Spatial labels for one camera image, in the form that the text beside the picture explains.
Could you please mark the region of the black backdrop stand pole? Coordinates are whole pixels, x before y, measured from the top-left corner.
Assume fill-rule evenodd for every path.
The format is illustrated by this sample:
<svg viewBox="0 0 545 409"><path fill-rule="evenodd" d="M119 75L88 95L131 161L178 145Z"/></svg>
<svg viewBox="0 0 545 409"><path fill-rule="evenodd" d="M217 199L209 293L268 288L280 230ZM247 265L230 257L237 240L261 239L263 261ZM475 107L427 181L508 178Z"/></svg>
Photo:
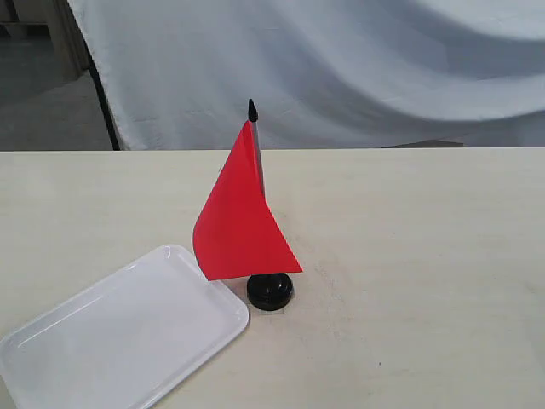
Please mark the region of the black backdrop stand pole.
<svg viewBox="0 0 545 409"><path fill-rule="evenodd" d="M95 66L95 62L94 62L94 60L92 58L92 55L91 55L91 53L89 51L88 45L85 45L85 50L86 50L87 58L88 58L88 61L89 61L90 77L92 78L93 85L95 87L95 92L96 92L97 97L98 97L100 109L101 109L102 116L103 116L103 119L104 119L104 122L105 122L106 130L107 130L107 134L109 136L109 140L110 140L110 143L111 143L111 146L112 146L112 150L113 151L120 151L121 147L120 147L119 140L118 140L118 137L117 137L116 127L115 127L115 124L114 124L114 121L113 121L113 118L112 118L112 114L111 114L111 111L110 111L108 100L106 98L106 93L105 93L105 90L103 88L103 84L102 84L102 82L100 80L100 75L99 75L99 73L97 71L97 68Z"/></svg>

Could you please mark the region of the white backdrop cloth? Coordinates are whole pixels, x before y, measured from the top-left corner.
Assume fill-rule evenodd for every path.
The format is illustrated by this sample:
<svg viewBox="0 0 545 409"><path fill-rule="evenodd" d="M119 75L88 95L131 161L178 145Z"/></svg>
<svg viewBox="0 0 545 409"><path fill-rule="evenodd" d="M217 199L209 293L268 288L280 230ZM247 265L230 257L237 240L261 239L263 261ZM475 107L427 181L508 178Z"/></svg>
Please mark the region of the white backdrop cloth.
<svg viewBox="0 0 545 409"><path fill-rule="evenodd" d="M544 143L541 1L73 1L124 147Z"/></svg>

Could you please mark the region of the red flag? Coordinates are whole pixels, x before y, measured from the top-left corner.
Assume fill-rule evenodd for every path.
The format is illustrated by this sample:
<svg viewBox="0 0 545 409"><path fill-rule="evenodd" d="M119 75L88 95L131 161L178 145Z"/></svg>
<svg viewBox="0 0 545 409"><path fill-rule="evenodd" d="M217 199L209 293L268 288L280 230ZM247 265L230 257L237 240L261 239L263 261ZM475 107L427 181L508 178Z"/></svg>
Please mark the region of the red flag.
<svg viewBox="0 0 545 409"><path fill-rule="evenodd" d="M248 119L193 229L195 257L209 281L302 271L266 201L258 118L249 100Z"/></svg>

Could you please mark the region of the black round object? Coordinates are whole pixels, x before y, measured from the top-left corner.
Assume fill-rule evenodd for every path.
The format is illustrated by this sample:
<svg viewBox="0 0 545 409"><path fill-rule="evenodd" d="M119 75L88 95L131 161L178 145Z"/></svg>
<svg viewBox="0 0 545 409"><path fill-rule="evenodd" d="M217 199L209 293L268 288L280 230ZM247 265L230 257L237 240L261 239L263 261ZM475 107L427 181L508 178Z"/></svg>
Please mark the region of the black round object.
<svg viewBox="0 0 545 409"><path fill-rule="evenodd" d="M291 300L294 286L288 274L252 275L247 280L246 293L250 303L262 311L278 311Z"/></svg>

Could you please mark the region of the white plastic tray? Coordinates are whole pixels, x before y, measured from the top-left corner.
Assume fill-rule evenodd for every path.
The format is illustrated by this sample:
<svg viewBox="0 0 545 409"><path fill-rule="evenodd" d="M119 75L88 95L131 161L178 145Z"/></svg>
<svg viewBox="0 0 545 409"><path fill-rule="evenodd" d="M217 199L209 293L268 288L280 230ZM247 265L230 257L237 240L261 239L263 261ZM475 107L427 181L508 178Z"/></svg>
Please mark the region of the white plastic tray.
<svg viewBox="0 0 545 409"><path fill-rule="evenodd" d="M148 408L246 328L246 304L164 245L1 341L19 408Z"/></svg>

